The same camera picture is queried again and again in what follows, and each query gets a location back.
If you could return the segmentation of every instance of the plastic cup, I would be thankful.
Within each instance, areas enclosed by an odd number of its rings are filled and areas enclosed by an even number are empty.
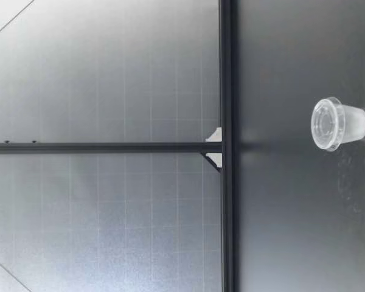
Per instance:
[[[334,151],[342,143],[365,137],[365,111],[343,105],[335,97],[322,99],[312,112],[311,132],[320,149]]]

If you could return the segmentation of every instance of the black rod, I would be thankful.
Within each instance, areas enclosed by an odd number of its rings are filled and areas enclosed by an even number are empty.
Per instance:
[[[222,284],[224,292],[235,291],[234,275],[234,143],[235,112],[232,95],[232,0],[220,5],[220,102],[223,141],[221,171]]]
[[[194,143],[8,143],[0,154],[220,153],[221,142]]]

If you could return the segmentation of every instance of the white plastic piece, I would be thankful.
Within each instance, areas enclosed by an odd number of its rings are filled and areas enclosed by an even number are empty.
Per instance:
[[[221,137],[221,128],[217,128],[215,132],[206,139],[206,142],[221,142]],[[221,169],[223,161],[221,153],[207,153],[206,156],[211,159],[219,169]]]
[[[221,142],[221,128],[218,127],[215,132],[206,139],[206,142]]]
[[[211,159],[219,169],[221,169],[223,158],[221,153],[207,153],[206,156]]]
[[[365,111],[343,105],[335,97],[322,99],[314,107],[311,132],[319,148],[335,151],[343,143],[365,137]]]

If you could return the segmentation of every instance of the frosted glass panel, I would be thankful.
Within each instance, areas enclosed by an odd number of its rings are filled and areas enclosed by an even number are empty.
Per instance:
[[[221,291],[220,218],[200,155],[0,156],[0,262],[32,291]]]
[[[0,142],[202,141],[218,35],[217,0],[35,1],[0,34]]]

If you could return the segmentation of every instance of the dark gray surface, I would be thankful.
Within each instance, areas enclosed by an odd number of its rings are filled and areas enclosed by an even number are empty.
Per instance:
[[[365,1],[234,8],[237,291],[363,292],[365,141],[319,150],[310,116],[330,96],[365,108]]]

